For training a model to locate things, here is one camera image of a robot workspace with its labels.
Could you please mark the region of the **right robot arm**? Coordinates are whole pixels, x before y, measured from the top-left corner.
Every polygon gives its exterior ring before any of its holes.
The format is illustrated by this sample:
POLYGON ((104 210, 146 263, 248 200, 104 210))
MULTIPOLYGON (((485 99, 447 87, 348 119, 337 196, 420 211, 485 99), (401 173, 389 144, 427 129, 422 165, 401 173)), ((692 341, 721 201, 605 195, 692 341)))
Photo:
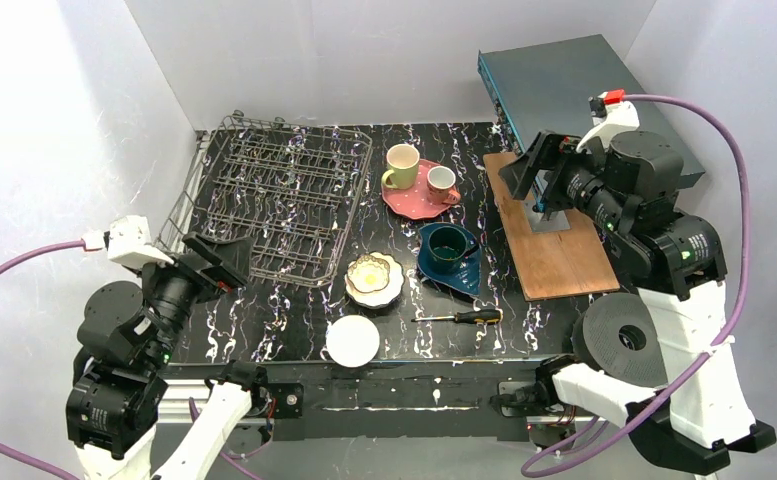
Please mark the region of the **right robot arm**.
POLYGON ((575 325, 573 355, 544 362, 532 385, 497 402, 582 408, 616 425, 649 463, 709 475, 732 452, 773 445, 776 433, 754 417, 738 382, 719 235, 675 205, 682 167, 653 132, 603 141, 543 131, 500 169, 520 199, 544 171, 544 201, 604 232, 634 292, 596 300, 575 325))

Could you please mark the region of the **white bowl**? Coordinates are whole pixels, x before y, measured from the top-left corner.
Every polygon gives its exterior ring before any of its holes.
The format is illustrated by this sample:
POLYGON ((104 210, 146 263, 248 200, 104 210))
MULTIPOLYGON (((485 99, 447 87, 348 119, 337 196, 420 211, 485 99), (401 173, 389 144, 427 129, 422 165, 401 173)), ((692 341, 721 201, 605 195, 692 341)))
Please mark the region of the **white bowl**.
POLYGON ((331 323, 326 332, 326 349, 333 362, 358 368, 373 360, 380 347, 377 326, 361 315, 346 315, 331 323))

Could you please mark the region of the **gold-rimmed small bowl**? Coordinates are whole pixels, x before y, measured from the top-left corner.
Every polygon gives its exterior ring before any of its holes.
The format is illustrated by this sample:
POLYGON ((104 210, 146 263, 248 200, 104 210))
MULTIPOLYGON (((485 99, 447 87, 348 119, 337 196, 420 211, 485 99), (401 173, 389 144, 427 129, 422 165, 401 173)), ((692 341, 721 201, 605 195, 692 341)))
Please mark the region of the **gold-rimmed small bowl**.
POLYGON ((390 282, 390 264, 381 257, 365 254, 350 264, 346 278, 360 293, 380 291, 390 282))

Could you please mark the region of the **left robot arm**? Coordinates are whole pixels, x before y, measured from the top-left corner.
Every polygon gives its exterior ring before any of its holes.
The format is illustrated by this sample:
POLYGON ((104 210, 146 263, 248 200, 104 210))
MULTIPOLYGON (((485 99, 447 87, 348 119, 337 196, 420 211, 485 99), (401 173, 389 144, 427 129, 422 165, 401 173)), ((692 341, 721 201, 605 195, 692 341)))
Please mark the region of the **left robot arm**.
POLYGON ((152 245, 146 231, 111 227, 102 243, 111 261, 140 281, 107 284, 89 298, 77 339, 86 360, 74 363, 66 404, 68 437, 87 479, 203 479, 237 423, 269 404, 265 368, 231 361, 205 382, 206 406, 157 470, 151 446, 168 389, 161 372, 197 304, 248 280, 253 240, 213 240, 192 232, 181 254, 152 245))

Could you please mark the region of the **dark green cup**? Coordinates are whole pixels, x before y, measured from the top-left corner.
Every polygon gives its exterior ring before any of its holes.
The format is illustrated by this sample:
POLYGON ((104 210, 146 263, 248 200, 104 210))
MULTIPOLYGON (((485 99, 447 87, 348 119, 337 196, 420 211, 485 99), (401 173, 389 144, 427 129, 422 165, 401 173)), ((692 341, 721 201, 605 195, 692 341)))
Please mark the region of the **dark green cup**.
POLYGON ((475 237, 466 236, 458 226, 443 225, 432 230, 427 246, 433 270, 449 273, 479 249, 479 242, 475 237))

